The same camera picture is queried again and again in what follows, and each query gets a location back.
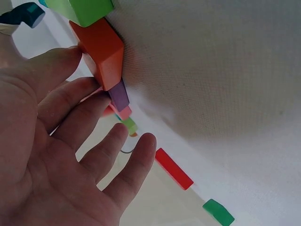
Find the fabric wall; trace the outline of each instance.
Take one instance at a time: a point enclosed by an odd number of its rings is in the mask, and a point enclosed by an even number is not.
[[[300,2],[113,3],[136,123],[238,225],[299,225]]]

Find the toy block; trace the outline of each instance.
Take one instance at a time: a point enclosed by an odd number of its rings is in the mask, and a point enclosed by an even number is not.
[[[26,23],[31,28],[35,28],[43,19],[45,11],[42,10],[36,3],[27,2],[17,6],[10,12],[0,16],[0,23],[20,25],[21,22]]]
[[[138,126],[131,118],[121,120],[121,122],[127,127],[130,136],[132,136],[138,130]]]
[[[210,199],[203,205],[203,208],[211,214],[222,226],[230,226],[235,220],[224,206],[217,201]]]
[[[118,112],[117,109],[114,107],[113,104],[109,105],[113,111],[115,112],[115,114],[118,116],[118,119],[121,120],[127,120],[130,115],[132,114],[132,110],[129,106],[127,106],[125,109],[123,109],[121,112]]]
[[[156,152],[156,160],[168,172],[168,174],[182,187],[187,190],[193,185],[190,177],[169,157],[169,155],[162,149]]]
[[[110,13],[111,0],[44,0],[48,8],[82,27],[88,27]]]
[[[121,81],[124,44],[108,22],[102,18],[89,27],[70,21],[79,39],[79,47],[96,80],[108,91]]]
[[[122,79],[108,92],[117,111],[121,112],[130,104],[127,96],[127,90]]]

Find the red block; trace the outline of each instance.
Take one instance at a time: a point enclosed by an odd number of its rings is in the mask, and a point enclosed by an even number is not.
[[[174,178],[174,180],[184,189],[187,190],[193,185],[189,176],[169,157],[169,155],[160,148],[156,152],[158,163]]]

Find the small green block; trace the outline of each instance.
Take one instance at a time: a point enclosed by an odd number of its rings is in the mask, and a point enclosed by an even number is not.
[[[230,226],[235,220],[234,217],[217,201],[210,199],[203,205],[203,208],[210,213],[222,226]]]
[[[82,27],[88,27],[110,13],[111,0],[45,0],[46,5]]]
[[[121,120],[121,122],[128,128],[129,135],[133,135],[138,130],[138,126],[131,118],[128,118],[124,121]]]

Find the orange block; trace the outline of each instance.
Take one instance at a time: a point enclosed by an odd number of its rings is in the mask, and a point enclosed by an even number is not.
[[[124,44],[108,22],[102,18],[81,27],[70,21],[70,26],[79,39],[79,46],[90,71],[108,91],[121,80]]]

